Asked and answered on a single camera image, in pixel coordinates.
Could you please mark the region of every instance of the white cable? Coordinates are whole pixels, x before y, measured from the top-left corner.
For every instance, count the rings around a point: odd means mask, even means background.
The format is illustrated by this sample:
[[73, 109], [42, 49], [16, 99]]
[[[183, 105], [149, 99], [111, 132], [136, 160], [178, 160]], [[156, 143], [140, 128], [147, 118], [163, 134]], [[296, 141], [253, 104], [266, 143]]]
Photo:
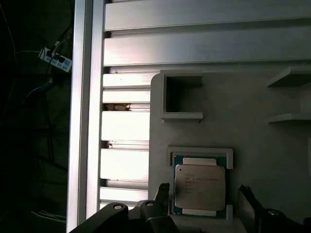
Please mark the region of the white cable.
[[53, 51], [53, 52], [55, 52], [55, 51], [57, 50], [57, 48], [58, 48], [61, 44], [65, 43], [70, 37], [71, 37], [71, 34], [70, 34], [65, 40], [59, 42], [59, 43], [56, 45], [56, 47], [54, 48], [54, 51]]
[[50, 216], [55, 216], [55, 217], [63, 217], [63, 218], [66, 218], [66, 216], [51, 214], [51, 213], [46, 212], [46, 211], [44, 211], [44, 210], [41, 210], [41, 212], [45, 213], [46, 215], [50, 215]]
[[40, 215], [44, 215], [44, 216], [47, 216], [47, 217], [52, 217], [52, 218], [54, 218], [54, 219], [56, 219], [56, 220], [58, 220], [58, 221], [61, 221], [59, 218], [57, 218], [57, 217], [55, 217], [55, 216], [52, 216], [52, 215], [48, 215], [48, 214], [45, 214], [45, 213], [43, 213], [43, 212], [38, 212], [38, 214], [40, 214]]
[[61, 223], [66, 223], [65, 221], [60, 221], [60, 220], [56, 220], [54, 218], [50, 218], [50, 217], [45, 217], [45, 216], [42, 216], [42, 215], [38, 215], [36, 214], [35, 212], [31, 211], [31, 213], [33, 213], [34, 215], [38, 216], [38, 217], [41, 217], [41, 218], [45, 218], [45, 219], [49, 219], [49, 220], [52, 220], [52, 221], [55, 221], [55, 222], [61, 222]]
[[8, 22], [6, 21], [6, 17], [5, 17], [3, 8], [2, 8], [2, 6], [1, 6], [1, 3], [0, 3], [0, 9], [1, 9], [1, 11], [2, 11], [3, 18], [4, 18], [4, 21], [5, 21], [5, 23], [6, 23], [6, 26], [8, 27], [8, 31], [9, 31], [9, 34], [10, 34], [10, 37], [11, 37], [11, 41], [12, 41], [12, 44], [13, 44], [15, 63], [17, 63], [17, 59], [16, 59], [16, 55], [15, 55], [15, 54], [16, 54], [15, 43], [14, 43], [14, 40], [13, 40], [13, 37], [12, 37], [12, 33], [11, 33], [11, 30], [10, 30], [10, 27], [9, 27], [9, 25], [8, 25]]
[[6, 59], [6, 60], [4, 61], [4, 63], [6, 63], [7, 61], [9, 61], [13, 56], [16, 56], [17, 54], [22, 53], [22, 52], [41, 53], [41, 51], [35, 51], [35, 50], [23, 50], [23, 51], [18, 51], [18, 52], [16, 52], [15, 54], [13, 54], [12, 56], [10, 56], [8, 59]]
[[4, 218], [7, 216], [7, 214], [9, 213], [10, 211], [8, 210], [7, 212], [5, 212], [5, 214], [0, 218], [0, 222], [2, 221], [2, 220], [4, 220]]

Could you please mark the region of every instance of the power strip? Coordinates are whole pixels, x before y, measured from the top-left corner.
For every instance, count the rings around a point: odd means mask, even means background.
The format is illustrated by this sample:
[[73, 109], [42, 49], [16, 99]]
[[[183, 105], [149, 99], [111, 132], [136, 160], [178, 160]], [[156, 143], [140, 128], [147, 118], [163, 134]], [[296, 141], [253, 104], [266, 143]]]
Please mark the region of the power strip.
[[42, 49], [39, 54], [39, 58], [43, 61], [46, 61], [47, 63], [51, 63], [52, 66], [55, 66], [65, 72], [69, 72], [72, 66], [72, 60], [55, 52], [53, 52], [51, 56], [48, 56], [49, 51], [51, 50], [46, 47], [44, 48], [44, 50]]

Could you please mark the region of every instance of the blue cable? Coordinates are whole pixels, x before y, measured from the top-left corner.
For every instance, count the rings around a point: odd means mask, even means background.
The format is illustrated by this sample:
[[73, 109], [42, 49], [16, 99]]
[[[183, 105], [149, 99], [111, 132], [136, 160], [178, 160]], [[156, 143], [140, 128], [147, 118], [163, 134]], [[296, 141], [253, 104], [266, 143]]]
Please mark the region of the blue cable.
[[48, 85], [44, 85], [44, 86], [40, 86], [40, 87], [35, 88], [31, 92], [29, 92], [29, 94], [26, 96], [26, 98], [22, 101], [21, 104], [23, 105], [26, 101], [28, 101], [28, 99], [31, 96], [34, 96], [37, 93], [49, 91], [53, 86], [54, 86], [53, 84], [48, 84]]

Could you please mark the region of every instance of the black machine part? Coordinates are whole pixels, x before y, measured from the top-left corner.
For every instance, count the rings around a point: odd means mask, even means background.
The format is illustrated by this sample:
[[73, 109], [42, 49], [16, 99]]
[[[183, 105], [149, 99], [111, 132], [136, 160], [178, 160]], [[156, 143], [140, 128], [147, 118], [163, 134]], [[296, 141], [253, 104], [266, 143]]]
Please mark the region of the black machine part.
[[169, 188], [168, 183], [161, 184], [155, 200], [140, 201], [130, 211], [125, 204], [110, 203], [71, 233], [178, 233], [168, 216]]
[[243, 185], [238, 190], [238, 214], [247, 233], [311, 232], [310, 218], [301, 225], [278, 210], [265, 209], [250, 187]]
[[[71, 233], [178, 233], [168, 216], [169, 188], [168, 183], [161, 184], [155, 200], [139, 201], [130, 211], [125, 204], [110, 203]], [[238, 190], [238, 213], [247, 233], [311, 233], [311, 218], [301, 225], [278, 210], [264, 209], [251, 189], [243, 185]]]

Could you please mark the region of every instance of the dark background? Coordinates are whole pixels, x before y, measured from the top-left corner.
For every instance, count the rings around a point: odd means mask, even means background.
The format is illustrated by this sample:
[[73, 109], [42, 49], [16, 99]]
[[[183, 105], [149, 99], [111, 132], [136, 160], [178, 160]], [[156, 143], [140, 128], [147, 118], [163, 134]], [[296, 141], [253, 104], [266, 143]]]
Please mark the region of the dark background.
[[[0, 0], [7, 20], [0, 11], [0, 232], [66, 231], [64, 223], [32, 212], [66, 216], [66, 169], [42, 157], [48, 159], [52, 150], [54, 162], [68, 168], [71, 71], [49, 66], [34, 52], [18, 53], [15, 59], [8, 27], [16, 52], [52, 49], [72, 25], [73, 1]], [[57, 52], [72, 59], [72, 27], [61, 40], [66, 37]], [[51, 79], [54, 84], [48, 90], [27, 97]]]

